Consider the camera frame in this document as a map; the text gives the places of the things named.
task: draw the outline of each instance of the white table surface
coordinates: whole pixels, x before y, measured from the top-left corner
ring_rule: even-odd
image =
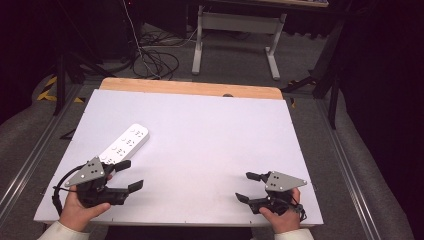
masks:
[[[103,152],[131,124],[150,139],[109,187],[144,180],[122,206],[93,219],[108,225],[264,226],[235,192],[266,196],[246,172],[274,170],[308,182],[300,187],[308,218],[322,224],[311,179],[284,100],[95,90],[34,217],[53,222],[53,186]],[[66,192],[61,191],[62,203]]]

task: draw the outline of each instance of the human hand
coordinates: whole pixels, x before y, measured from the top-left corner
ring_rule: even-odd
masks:
[[[78,200],[76,186],[69,189],[71,192],[66,197],[65,206],[60,215],[59,222],[77,232],[82,232],[92,218],[99,216],[110,208],[109,203],[102,203],[95,207],[85,208]]]
[[[297,188],[293,188],[293,198],[296,202],[300,202],[300,191]],[[271,212],[268,208],[262,207],[259,212],[271,223],[274,233],[285,233],[300,228],[300,216],[293,210],[288,209],[284,214],[278,216]]]

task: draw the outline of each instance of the table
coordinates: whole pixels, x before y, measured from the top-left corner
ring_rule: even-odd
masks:
[[[301,0],[260,0],[260,3],[276,3],[282,5],[307,6],[325,8],[328,3],[309,2]],[[283,30],[284,22],[287,14],[282,13],[280,18],[267,18],[255,16],[240,16],[234,14],[221,14],[203,12],[204,6],[199,6],[197,18],[197,40],[194,51],[192,73],[198,75],[200,73],[200,63],[202,58],[202,32],[203,29],[241,31],[263,34],[274,34],[271,47],[265,48],[268,64],[274,80],[280,79],[277,63],[275,62],[275,49]]]
[[[223,94],[236,97],[218,97]],[[102,152],[134,122],[149,129],[150,139],[132,157],[132,167],[116,174],[108,186],[125,188],[144,179],[143,189],[94,222],[268,225],[261,215],[253,215],[247,205],[238,202],[235,192],[264,197],[264,184],[248,180],[245,173],[275,170],[309,183],[300,188],[308,215],[303,224],[323,223],[287,105],[278,89],[119,78],[105,79],[93,93],[34,220],[55,221],[58,216],[51,204],[52,186],[70,169]]]

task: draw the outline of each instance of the white sleeve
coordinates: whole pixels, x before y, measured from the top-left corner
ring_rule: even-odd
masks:
[[[89,236],[89,233],[74,231],[63,226],[59,221],[56,221],[38,240],[88,240]]]
[[[314,240],[309,229],[298,229],[274,235],[275,240]]]

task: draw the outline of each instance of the white power strip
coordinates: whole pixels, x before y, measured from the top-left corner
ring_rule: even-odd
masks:
[[[116,164],[122,160],[129,160],[148,139],[147,128],[140,124],[133,124],[99,155],[100,161]]]

